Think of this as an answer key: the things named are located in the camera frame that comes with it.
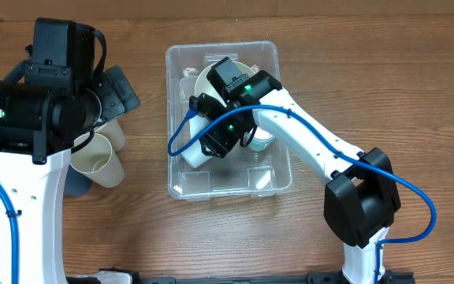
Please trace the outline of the small grey cup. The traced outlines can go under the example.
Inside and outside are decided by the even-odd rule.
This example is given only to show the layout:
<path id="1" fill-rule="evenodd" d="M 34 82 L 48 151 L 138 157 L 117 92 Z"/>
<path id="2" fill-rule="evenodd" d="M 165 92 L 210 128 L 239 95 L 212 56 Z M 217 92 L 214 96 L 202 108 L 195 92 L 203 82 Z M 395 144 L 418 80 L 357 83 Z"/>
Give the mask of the small grey cup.
<path id="1" fill-rule="evenodd" d="M 190 137 L 193 138 L 202 129 L 204 129 L 210 122 L 206 118 L 202 118 L 199 115 L 189 120 Z M 184 160 L 193 168 L 197 168 L 211 159 L 211 156 L 204 155 L 202 152 L 202 146 L 199 140 L 197 140 L 192 146 L 187 148 L 181 153 Z"/>

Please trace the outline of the tall beige cup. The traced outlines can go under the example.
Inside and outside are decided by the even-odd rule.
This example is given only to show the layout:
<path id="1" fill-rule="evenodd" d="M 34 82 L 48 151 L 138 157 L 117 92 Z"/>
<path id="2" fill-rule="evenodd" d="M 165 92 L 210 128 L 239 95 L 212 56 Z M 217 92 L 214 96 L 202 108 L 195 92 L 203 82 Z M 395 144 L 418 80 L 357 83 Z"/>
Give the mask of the tall beige cup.
<path id="1" fill-rule="evenodd" d="M 95 132 L 107 138 L 115 152 L 120 151 L 125 146 L 126 137 L 117 119 L 95 127 Z"/>
<path id="2" fill-rule="evenodd" d="M 91 141 L 72 153 L 71 166 L 93 182 L 105 188 L 122 183 L 125 171 L 110 141 L 95 133 Z"/>

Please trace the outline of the small light blue cup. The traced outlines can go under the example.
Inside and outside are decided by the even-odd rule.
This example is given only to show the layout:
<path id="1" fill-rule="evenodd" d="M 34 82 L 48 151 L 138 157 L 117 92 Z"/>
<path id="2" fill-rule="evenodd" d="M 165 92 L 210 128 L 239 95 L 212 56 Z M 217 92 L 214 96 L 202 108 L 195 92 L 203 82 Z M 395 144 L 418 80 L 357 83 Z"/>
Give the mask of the small light blue cup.
<path id="1" fill-rule="evenodd" d="M 251 143 L 248 145 L 248 147 L 249 147 L 252 151 L 263 151 L 263 150 L 265 150 L 272 142 L 273 142 L 273 140 L 272 140 L 270 143 L 257 143 L 256 141 L 253 141 L 253 139 L 252 139 L 252 140 L 251 140 Z"/>

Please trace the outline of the tall dark blue cup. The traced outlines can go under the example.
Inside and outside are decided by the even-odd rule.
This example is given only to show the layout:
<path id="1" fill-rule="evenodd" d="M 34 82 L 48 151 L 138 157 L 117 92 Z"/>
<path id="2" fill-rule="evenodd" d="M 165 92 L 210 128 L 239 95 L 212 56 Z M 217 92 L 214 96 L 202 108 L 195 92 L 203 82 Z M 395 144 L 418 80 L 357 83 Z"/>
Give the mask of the tall dark blue cup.
<path id="1" fill-rule="evenodd" d="M 81 172 L 69 166 L 65 178 L 64 194 L 67 196 L 83 196 L 88 193 L 92 186 L 92 180 Z"/>

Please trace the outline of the small pink cup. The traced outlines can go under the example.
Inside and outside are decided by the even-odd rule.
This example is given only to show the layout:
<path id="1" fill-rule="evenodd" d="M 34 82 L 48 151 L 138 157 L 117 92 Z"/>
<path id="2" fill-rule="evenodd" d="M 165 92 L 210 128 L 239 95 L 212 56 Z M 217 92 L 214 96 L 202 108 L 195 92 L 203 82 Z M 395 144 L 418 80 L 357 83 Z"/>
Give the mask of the small pink cup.
<path id="1" fill-rule="evenodd" d="M 271 133 L 258 127 L 255 131 L 253 141 L 256 141 L 257 143 L 270 143 L 273 139 L 274 136 Z"/>

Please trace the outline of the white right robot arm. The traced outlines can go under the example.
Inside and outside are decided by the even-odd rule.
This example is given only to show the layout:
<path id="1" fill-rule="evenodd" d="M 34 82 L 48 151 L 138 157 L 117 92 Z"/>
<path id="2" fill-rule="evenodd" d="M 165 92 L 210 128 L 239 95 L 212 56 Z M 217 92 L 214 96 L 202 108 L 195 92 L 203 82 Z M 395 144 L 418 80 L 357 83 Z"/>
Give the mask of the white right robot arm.
<path id="1" fill-rule="evenodd" d="M 193 167 L 225 157 L 255 128 L 282 142 L 325 187 L 324 218 L 344 244 L 342 279 L 386 280 L 381 243 L 400 209 L 400 198 L 390 178 L 391 162 L 382 150 L 363 151 L 330 132 L 265 71 L 203 71 L 187 118 L 192 136 L 182 156 Z"/>

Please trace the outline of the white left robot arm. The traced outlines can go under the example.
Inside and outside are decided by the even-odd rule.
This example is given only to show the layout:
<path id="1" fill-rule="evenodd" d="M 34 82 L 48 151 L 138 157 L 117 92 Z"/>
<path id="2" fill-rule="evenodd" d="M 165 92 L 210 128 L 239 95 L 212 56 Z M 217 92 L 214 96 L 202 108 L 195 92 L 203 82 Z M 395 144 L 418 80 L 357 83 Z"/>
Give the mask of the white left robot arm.
<path id="1" fill-rule="evenodd" d="M 0 283 L 64 283 L 63 195 L 125 172 L 117 118 L 140 102 L 118 66 L 19 64 L 0 80 Z"/>

